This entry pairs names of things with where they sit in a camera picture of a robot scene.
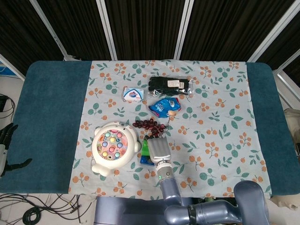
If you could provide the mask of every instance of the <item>table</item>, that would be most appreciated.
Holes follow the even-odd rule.
[[[7,173],[0,181],[2,192],[68,191],[90,66],[91,62],[37,62],[31,66],[15,115],[19,128],[8,159],[14,163],[32,157],[33,162]],[[271,70],[264,64],[247,63],[247,72],[272,192],[298,193],[299,165]]]

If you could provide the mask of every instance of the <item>blue snack bag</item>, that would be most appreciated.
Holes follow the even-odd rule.
[[[166,97],[150,105],[149,109],[159,118],[168,118],[169,111],[180,111],[181,105],[178,98]]]

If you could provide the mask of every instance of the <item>small box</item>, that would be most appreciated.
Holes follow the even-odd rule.
[[[144,98],[144,90],[139,88],[125,88],[123,92],[124,101],[141,102]]]

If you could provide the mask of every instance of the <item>floral tablecloth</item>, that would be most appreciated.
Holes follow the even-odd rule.
[[[111,176],[91,170],[96,127],[154,118],[148,105],[157,98],[146,96],[140,103],[130,103],[121,97],[124,86],[147,90],[151,76],[185,76],[193,83],[193,94],[178,96],[182,110],[169,119],[165,133],[182,196],[233,196],[233,187],[241,180],[259,183],[269,196],[245,62],[178,60],[92,62],[69,193],[162,198],[155,167],[140,164],[140,153]],[[168,119],[155,120],[168,123]],[[140,140],[150,133],[136,131]]]

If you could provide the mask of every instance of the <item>grapes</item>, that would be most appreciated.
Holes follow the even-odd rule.
[[[135,128],[144,128],[146,130],[150,130],[150,136],[145,136],[145,140],[149,138],[158,138],[166,129],[165,124],[158,124],[157,121],[154,121],[152,118],[150,120],[136,120],[135,123],[132,124]]]

